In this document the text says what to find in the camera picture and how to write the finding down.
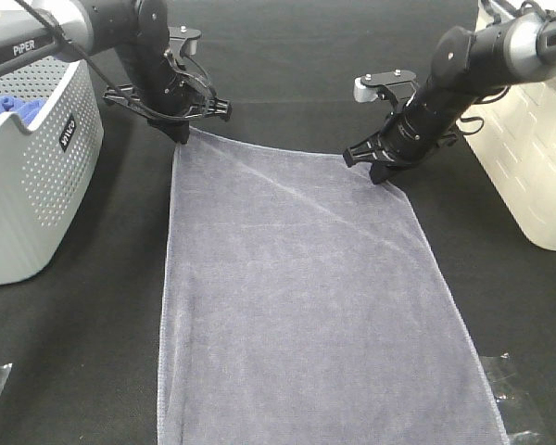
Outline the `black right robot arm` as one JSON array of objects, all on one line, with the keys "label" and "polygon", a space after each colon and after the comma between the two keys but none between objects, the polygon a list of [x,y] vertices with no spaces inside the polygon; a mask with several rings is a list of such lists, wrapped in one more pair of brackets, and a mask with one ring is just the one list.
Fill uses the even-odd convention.
[{"label": "black right robot arm", "polygon": [[392,110],[379,130],[344,151],[344,161],[349,167],[370,164],[370,178],[380,184],[454,145],[455,124],[469,107],[501,97],[514,85],[555,76],[556,16],[538,6],[475,32],[455,26],[440,39],[423,84],[410,70],[355,79],[357,102],[384,100]]}]

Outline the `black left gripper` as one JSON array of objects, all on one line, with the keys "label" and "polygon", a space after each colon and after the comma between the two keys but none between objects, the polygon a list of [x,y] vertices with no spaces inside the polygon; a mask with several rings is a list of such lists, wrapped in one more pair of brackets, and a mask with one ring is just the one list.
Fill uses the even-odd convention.
[{"label": "black left gripper", "polygon": [[230,119],[232,106],[218,98],[209,74],[201,66],[188,70],[169,47],[159,54],[122,44],[115,53],[131,83],[109,87],[103,94],[107,105],[120,105],[147,118],[150,127],[181,145],[189,140],[189,121]]}]

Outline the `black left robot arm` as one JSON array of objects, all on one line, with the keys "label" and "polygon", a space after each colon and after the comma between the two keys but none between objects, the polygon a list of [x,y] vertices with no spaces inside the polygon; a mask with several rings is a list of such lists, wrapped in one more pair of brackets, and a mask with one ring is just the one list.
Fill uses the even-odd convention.
[{"label": "black left robot arm", "polygon": [[106,104],[184,145],[192,121],[228,121],[232,113],[205,69],[186,67],[200,37],[197,29],[171,27],[164,1],[21,1],[0,19],[0,77],[51,56],[93,66],[94,55],[114,50],[130,82],[106,79]]}]

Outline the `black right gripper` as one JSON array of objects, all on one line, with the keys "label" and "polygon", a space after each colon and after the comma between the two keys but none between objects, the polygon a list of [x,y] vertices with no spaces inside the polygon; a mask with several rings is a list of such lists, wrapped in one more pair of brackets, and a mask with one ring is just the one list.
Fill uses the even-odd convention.
[{"label": "black right gripper", "polygon": [[405,103],[390,103],[393,113],[376,133],[346,149],[345,163],[352,167],[371,163],[373,184],[382,184],[421,163],[463,112],[473,96],[427,80]]}]

